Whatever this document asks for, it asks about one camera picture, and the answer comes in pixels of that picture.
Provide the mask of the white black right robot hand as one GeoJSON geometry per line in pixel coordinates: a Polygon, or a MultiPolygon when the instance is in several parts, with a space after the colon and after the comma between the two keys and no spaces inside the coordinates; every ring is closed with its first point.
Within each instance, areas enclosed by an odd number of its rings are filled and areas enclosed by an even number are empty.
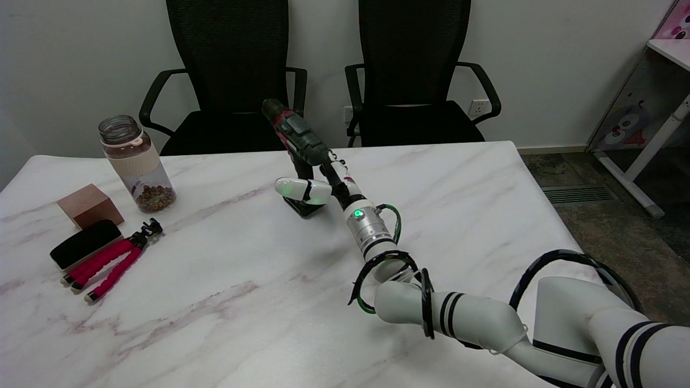
{"type": "Polygon", "coordinates": [[[335,197],[343,209],[363,199],[359,186],[350,176],[345,160],[330,150],[329,161],[319,166],[325,181],[314,178],[313,166],[293,152],[288,153],[298,176],[282,177],[274,182],[274,189],[303,218],[310,216],[335,197]]]}

